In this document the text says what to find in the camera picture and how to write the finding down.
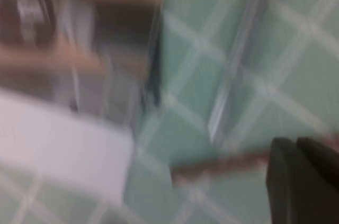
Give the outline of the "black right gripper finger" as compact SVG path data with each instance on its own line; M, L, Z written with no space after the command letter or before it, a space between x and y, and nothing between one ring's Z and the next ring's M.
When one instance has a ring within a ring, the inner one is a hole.
M338 151L311 138L275 138L266 188L272 223L338 223Z

